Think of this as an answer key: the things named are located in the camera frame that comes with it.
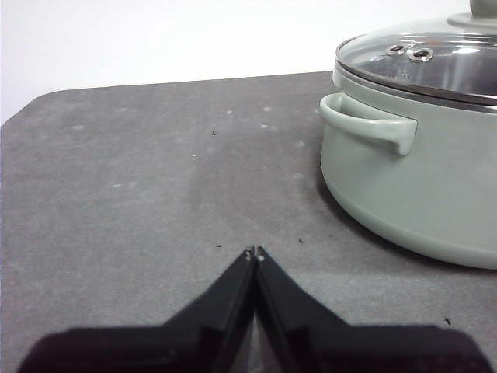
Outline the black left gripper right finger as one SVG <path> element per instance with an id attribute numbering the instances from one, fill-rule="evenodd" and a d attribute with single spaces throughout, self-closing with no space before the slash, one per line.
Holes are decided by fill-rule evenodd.
<path id="1" fill-rule="evenodd" d="M 348 324 L 317 301 L 261 246 L 256 311 L 284 372 L 484 372 L 467 334 L 430 325 Z"/>

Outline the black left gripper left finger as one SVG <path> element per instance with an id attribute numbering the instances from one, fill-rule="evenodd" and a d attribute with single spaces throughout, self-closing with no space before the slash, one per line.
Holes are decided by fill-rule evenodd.
<path id="1" fill-rule="evenodd" d="M 228 372 L 253 319 L 256 259 L 244 250 L 159 326 L 68 329 L 37 341 L 21 372 Z"/>

